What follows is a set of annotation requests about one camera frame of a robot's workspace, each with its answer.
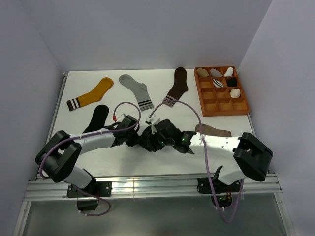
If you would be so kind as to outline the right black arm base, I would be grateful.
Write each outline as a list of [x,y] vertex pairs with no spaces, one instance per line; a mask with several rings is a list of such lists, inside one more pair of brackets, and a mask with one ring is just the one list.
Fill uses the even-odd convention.
[[[232,199],[232,193],[239,192],[240,187],[241,187],[241,182],[235,181],[231,185],[226,185],[214,178],[212,178],[213,186],[214,186],[214,191],[217,196],[217,201],[219,204],[219,207],[230,207],[233,203]],[[215,205],[215,198],[212,194],[212,190],[210,187],[210,183],[207,177],[205,178],[198,178],[197,179],[197,187],[196,190],[200,194],[209,194],[211,195],[211,201]]]

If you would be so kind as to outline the plain black sock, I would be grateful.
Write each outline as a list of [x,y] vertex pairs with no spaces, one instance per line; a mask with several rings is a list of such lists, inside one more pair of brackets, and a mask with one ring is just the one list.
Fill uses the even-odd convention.
[[156,152],[165,147],[165,145],[158,140],[157,136],[152,133],[151,126],[148,126],[142,132],[139,145],[148,152]]

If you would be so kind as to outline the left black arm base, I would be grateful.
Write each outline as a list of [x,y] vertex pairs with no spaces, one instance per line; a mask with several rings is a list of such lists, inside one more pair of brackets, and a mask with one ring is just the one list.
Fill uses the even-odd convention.
[[[68,198],[77,198],[77,208],[80,213],[87,216],[101,216],[108,213],[111,209],[111,204],[103,197],[110,197],[112,190],[111,181],[92,181],[84,189],[70,185],[66,196]],[[92,213],[101,203],[106,203],[108,209],[103,213]]]

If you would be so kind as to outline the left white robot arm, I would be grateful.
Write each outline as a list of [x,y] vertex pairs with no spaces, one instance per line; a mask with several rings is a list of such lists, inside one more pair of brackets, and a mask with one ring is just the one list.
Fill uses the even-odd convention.
[[35,162],[54,182],[76,186],[84,196],[96,195],[101,192],[97,181],[88,171],[75,166],[78,157],[99,148],[131,144],[137,136],[136,126],[134,117],[123,115],[119,122],[84,133],[76,140],[73,135],[58,131],[37,154]]

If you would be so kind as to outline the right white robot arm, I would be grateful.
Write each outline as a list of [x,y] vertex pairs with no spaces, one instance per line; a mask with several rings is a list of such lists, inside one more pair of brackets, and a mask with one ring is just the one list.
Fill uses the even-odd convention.
[[251,133],[240,137],[218,137],[194,131],[180,131],[168,120],[158,120],[151,132],[160,146],[170,146],[180,153],[213,154],[229,158],[230,164],[220,164],[212,178],[217,191],[225,191],[243,178],[263,182],[266,179],[273,152]]

